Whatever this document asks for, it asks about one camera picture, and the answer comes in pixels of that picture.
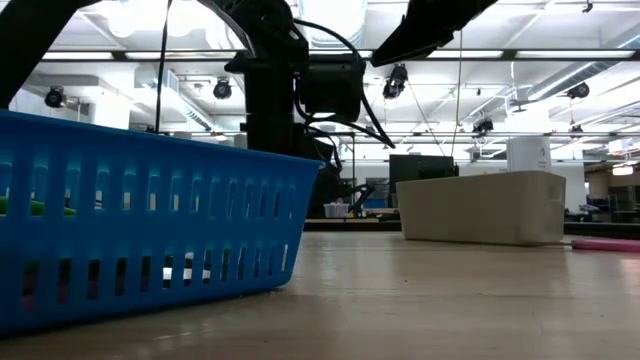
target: duct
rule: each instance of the duct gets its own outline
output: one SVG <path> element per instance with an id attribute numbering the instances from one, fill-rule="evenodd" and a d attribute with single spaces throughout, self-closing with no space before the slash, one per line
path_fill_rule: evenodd
<path id="1" fill-rule="evenodd" d="M 136 68 L 134 88 L 142 91 L 142 98 L 155 101 L 156 92 L 152 89 L 156 88 L 157 74 L 158 67 L 153 64 L 143 64 Z M 180 94 L 180 80 L 171 70 L 165 69 L 163 86 L 163 89 L 167 90 L 166 93 L 162 92 L 162 113 L 165 119 L 182 117 L 187 122 L 193 121 L 206 131 L 216 130 L 214 121 L 206 115 L 206 112 L 191 99 Z"/>
<path id="2" fill-rule="evenodd" d="M 603 46 L 603 48 L 640 49 L 640 24 L 634 26 L 614 40 L 609 41 L 605 46 Z M 572 87 L 583 83 L 587 79 L 611 69 L 619 63 L 620 61 L 600 61 L 586 64 L 573 64 L 537 85 L 525 89 L 524 92 L 522 92 L 522 89 L 519 89 L 517 98 L 524 104 L 545 100 L 551 96 L 569 90 Z M 497 111 L 505 106 L 504 99 L 513 96 L 513 94 L 514 89 L 512 87 L 500 91 L 493 98 L 489 99 L 487 102 L 469 113 L 469 115 L 462 120 L 462 123 L 464 124 L 473 121 L 475 119 L 475 115 L 481 112 L 490 114 Z"/>
<path id="3" fill-rule="evenodd" d="M 606 43 L 606 49 L 640 49 L 640 24 Z M 528 101 L 541 101 L 567 91 L 586 80 L 611 69 L 620 61 L 598 61 L 573 64 L 561 70 L 527 92 Z"/>

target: table surface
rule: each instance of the table surface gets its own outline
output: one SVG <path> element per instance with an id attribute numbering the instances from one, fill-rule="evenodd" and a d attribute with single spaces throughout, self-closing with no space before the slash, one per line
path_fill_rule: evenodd
<path id="1" fill-rule="evenodd" d="M 304 236 L 281 290 L 0 341 L 0 359 L 638 359 L 640 255 Z"/>

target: blue plastic basket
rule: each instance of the blue plastic basket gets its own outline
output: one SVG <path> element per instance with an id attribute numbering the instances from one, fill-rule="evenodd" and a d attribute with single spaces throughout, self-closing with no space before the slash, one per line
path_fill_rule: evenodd
<path id="1" fill-rule="evenodd" d="M 0 333 L 284 285 L 317 172 L 0 112 Z"/>

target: pink foam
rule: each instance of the pink foam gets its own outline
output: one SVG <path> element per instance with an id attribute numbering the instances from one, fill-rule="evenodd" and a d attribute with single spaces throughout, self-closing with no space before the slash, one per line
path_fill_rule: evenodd
<path id="1" fill-rule="evenodd" d="M 574 250 L 598 250 L 640 253 L 638 240 L 574 240 L 571 242 Z"/>

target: white box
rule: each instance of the white box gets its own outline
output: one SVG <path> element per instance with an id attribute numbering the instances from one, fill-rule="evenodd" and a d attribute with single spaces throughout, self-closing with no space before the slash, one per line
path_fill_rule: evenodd
<path id="1" fill-rule="evenodd" d="M 562 240 L 566 179 L 544 171 L 397 184 L 410 240 L 535 245 Z"/>

